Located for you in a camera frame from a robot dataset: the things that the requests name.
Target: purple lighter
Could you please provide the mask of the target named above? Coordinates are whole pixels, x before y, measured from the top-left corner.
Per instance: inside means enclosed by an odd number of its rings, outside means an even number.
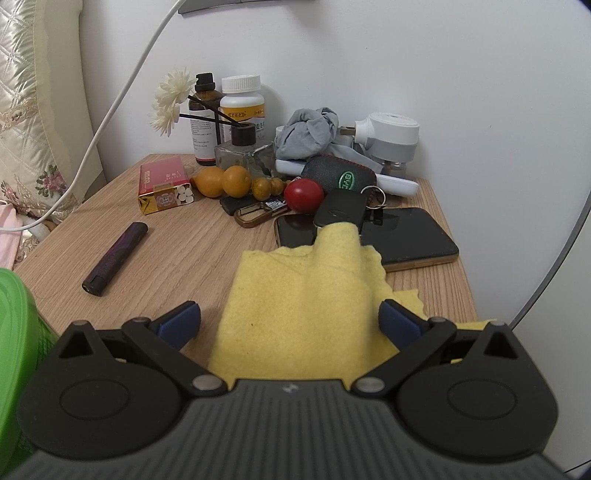
[[[100,297],[146,233],[148,233],[148,225],[142,222],[132,223],[85,278],[82,288]]]

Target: white charging cable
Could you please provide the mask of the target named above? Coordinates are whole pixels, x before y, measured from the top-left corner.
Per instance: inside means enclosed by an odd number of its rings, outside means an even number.
[[[113,102],[113,105],[111,105],[111,108],[109,108],[109,111],[107,112],[107,114],[103,118],[103,121],[100,123],[99,128],[96,130],[95,136],[92,137],[90,145],[88,146],[88,150],[86,150],[86,153],[84,154],[84,157],[82,158],[82,162],[80,163],[80,167],[78,168],[78,171],[76,172],[76,176],[74,176],[74,180],[72,180],[72,184],[68,187],[68,189],[64,192],[64,194],[58,199],[58,201],[55,202],[55,204],[41,218],[39,218],[38,220],[35,220],[33,223],[30,223],[29,225],[24,225],[19,228],[0,228],[0,232],[22,232],[24,230],[29,230],[30,228],[33,228],[34,226],[39,225],[43,220],[46,220],[63,203],[63,201],[66,199],[66,197],[70,194],[70,192],[74,188],[74,185],[76,185],[76,182],[78,181],[78,178],[80,177],[80,173],[82,172],[84,165],[86,164],[88,158],[90,157],[92,150],[96,147],[96,144],[99,141],[100,136],[102,135],[103,131],[105,130],[106,126],[109,124],[111,119],[113,118],[113,115],[115,114],[115,112],[119,108],[119,105],[121,105],[123,98],[125,98],[125,95],[127,95],[129,88],[131,88],[133,82],[135,81],[135,78],[138,76],[138,73],[139,73],[141,67],[144,65],[146,58],[148,57],[150,51],[152,50],[152,47],[154,46],[154,44],[158,40],[160,34],[162,33],[162,30],[164,30],[164,27],[166,27],[166,25],[168,25],[168,22],[170,22],[170,19],[174,16],[174,14],[178,11],[178,9],[183,6],[183,4],[186,1],[187,0],[177,0],[177,2],[174,4],[172,9],[170,9],[170,12],[168,12],[166,14],[166,17],[164,17],[164,19],[162,20],[162,22],[160,23],[160,25],[156,29],[156,32],[154,32],[154,35],[152,35],[152,38],[150,38],[150,42],[148,42],[148,45],[146,46],[144,52],[142,53],[142,56],[139,58],[138,63],[134,68],[134,71],[131,73],[131,75],[129,77],[129,80],[127,80],[127,83],[121,89],[119,95],[117,96],[117,98]]]

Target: bottle label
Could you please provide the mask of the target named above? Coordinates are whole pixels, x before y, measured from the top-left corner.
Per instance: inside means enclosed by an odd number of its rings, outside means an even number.
[[[211,110],[199,110],[195,115],[214,118]],[[191,119],[191,133],[193,134],[193,149],[198,160],[211,161],[216,158],[213,148],[217,145],[216,124],[207,120]]]
[[[256,125],[256,138],[261,140],[265,134],[265,104],[255,106],[244,106],[240,108],[222,107],[220,110],[227,116],[238,122],[250,122]],[[223,140],[228,142],[232,139],[230,125],[223,126]]]

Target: red ball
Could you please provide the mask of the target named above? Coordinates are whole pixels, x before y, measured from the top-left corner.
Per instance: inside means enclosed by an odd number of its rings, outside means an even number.
[[[297,213],[314,213],[324,200],[324,190],[310,179],[292,181],[283,195],[289,208]]]

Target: metal key clip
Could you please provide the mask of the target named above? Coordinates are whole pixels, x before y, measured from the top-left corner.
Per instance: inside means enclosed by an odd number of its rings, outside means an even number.
[[[234,220],[243,228],[252,228],[287,210],[289,207],[284,198],[273,198],[236,210]]]

